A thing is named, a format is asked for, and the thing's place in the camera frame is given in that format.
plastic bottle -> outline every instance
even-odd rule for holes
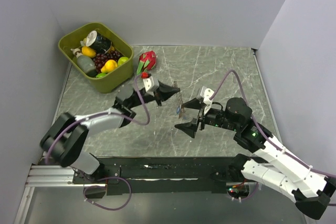
[[[71,49],[73,55],[77,58],[77,66],[89,77],[95,77],[98,73],[96,71],[93,60],[81,53],[79,48]]]

dragon fruit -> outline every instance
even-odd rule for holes
[[[156,64],[156,54],[154,51],[144,52],[139,57],[139,65],[136,74],[148,71],[154,68]]]

can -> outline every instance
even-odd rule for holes
[[[106,54],[112,47],[112,41],[93,30],[86,37],[86,46],[98,53]]]

cable tie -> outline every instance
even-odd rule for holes
[[[310,173],[310,170],[312,170],[312,169],[313,169],[313,166],[310,165],[309,168],[308,168],[308,173],[307,173],[307,175],[305,176],[305,179],[308,177],[308,175],[309,175],[309,173]]]

olive green basket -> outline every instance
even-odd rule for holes
[[[101,35],[112,41],[112,44],[116,50],[122,53],[123,56],[128,57],[126,61],[121,66],[109,72],[106,76],[102,78],[92,78],[87,76],[78,66],[77,58],[72,54],[71,49],[79,48],[80,41],[86,38],[86,36],[92,31],[96,30]],[[92,86],[95,87],[101,93],[109,93],[115,87],[126,81],[133,76],[133,49],[125,41],[123,41],[117,34],[111,31],[102,23],[88,23],[77,30],[67,34],[62,37],[58,42],[58,48],[67,57],[71,64],[77,68],[77,70],[91,82]]]

